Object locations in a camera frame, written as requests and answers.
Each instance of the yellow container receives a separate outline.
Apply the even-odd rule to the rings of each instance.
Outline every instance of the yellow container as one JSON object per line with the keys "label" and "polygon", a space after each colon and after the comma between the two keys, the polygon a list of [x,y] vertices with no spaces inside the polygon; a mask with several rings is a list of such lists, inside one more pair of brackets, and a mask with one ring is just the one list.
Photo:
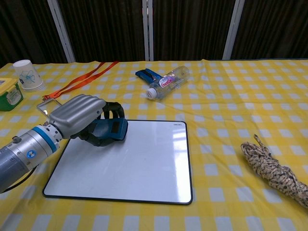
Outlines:
{"label": "yellow container", "polygon": [[0,78],[0,111],[10,111],[23,100],[16,79]]}

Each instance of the plastic water bottle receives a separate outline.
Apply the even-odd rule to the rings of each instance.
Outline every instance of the plastic water bottle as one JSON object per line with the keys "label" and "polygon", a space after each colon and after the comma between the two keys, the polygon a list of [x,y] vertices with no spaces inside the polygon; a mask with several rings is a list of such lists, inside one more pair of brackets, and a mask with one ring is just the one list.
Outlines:
{"label": "plastic water bottle", "polygon": [[150,88],[146,91],[148,99],[164,98],[169,92],[175,88],[179,88],[184,84],[189,77],[189,69],[185,66],[179,66],[173,71],[169,72],[161,79],[155,80],[150,84]]}

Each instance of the black curtain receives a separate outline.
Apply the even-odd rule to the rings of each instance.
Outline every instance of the black curtain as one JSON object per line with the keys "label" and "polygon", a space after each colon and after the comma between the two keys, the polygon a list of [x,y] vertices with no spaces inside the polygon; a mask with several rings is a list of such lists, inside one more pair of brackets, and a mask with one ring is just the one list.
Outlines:
{"label": "black curtain", "polygon": [[0,1],[0,67],[21,59],[67,62],[45,0]]}
{"label": "black curtain", "polygon": [[246,0],[231,58],[308,58],[308,1]]}
{"label": "black curtain", "polygon": [[58,0],[77,62],[144,60],[141,0]]}
{"label": "black curtain", "polygon": [[153,0],[154,59],[222,59],[234,2]]}

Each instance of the green label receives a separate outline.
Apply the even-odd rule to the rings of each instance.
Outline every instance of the green label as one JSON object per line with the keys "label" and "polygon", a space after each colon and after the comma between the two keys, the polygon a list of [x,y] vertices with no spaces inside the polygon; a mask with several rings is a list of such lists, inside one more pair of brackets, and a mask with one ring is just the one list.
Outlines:
{"label": "green label", "polygon": [[20,99],[21,99],[21,94],[20,92],[15,88],[12,91],[10,91],[7,95],[6,98],[9,102],[10,105],[15,105],[17,104]]}

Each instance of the white bottle cap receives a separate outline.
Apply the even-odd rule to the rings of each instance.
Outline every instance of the white bottle cap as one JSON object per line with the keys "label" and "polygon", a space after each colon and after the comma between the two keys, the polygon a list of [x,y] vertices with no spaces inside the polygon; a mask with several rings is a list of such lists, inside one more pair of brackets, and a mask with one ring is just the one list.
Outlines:
{"label": "white bottle cap", "polygon": [[157,96],[157,91],[154,88],[149,88],[146,91],[146,97],[148,97],[150,100],[154,99]]}

